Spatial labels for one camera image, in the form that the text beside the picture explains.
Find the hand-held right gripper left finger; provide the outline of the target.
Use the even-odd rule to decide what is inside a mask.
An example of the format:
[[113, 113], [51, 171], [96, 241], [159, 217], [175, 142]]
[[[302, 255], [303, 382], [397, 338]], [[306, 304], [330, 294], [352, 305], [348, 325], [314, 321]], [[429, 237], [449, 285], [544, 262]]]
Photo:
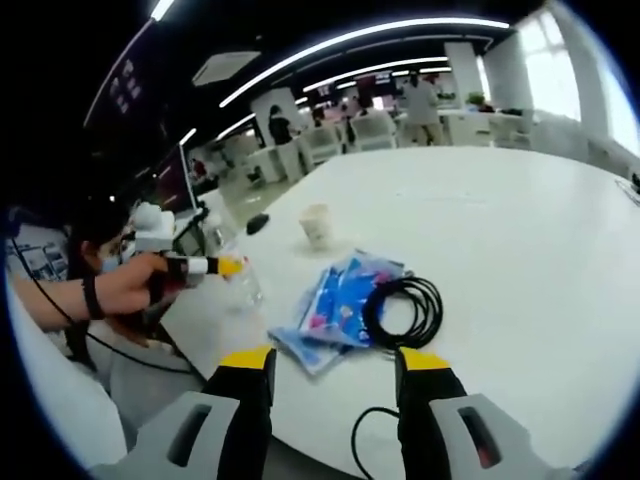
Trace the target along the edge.
[[261, 479], [272, 436], [276, 350], [225, 357], [200, 392], [186, 392], [138, 433], [133, 449], [94, 479]]

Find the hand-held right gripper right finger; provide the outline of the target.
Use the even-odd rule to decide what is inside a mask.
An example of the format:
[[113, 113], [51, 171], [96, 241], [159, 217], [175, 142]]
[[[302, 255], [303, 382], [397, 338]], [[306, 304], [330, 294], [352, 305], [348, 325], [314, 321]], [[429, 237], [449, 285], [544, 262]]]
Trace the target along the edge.
[[450, 364], [402, 347], [395, 354], [398, 440], [408, 479], [571, 479], [533, 450], [529, 432]]

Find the person's left hand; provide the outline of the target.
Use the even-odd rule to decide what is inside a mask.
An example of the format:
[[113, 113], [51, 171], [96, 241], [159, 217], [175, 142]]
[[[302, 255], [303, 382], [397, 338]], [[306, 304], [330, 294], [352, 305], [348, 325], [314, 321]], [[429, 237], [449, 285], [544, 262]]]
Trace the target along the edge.
[[111, 329], [128, 341], [148, 348], [146, 335], [126, 323], [126, 316], [145, 310], [151, 305], [148, 282], [155, 273], [167, 273], [166, 259], [153, 253], [143, 253], [111, 272], [95, 279], [98, 303]]

